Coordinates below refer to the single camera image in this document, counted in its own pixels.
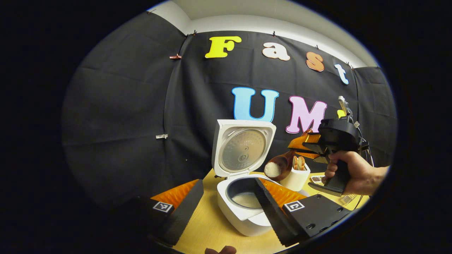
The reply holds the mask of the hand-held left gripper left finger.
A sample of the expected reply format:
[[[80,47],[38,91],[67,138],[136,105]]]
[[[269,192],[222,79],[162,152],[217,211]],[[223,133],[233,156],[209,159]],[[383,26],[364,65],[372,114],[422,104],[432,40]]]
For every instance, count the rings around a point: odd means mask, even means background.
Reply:
[[[136,196],[114,212],[157,242],[177,244],[204,194],[203,181],[192,180],[152,197]]]

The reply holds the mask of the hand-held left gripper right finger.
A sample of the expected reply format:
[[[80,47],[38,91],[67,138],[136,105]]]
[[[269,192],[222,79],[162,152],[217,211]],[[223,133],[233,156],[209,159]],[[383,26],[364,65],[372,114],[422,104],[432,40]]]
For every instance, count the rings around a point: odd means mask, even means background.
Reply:
[[[280,243],[286,247],[307,241],[352,212],[320,194],[278,204],[269,183],[262,178],[255,180],[255,196]]]

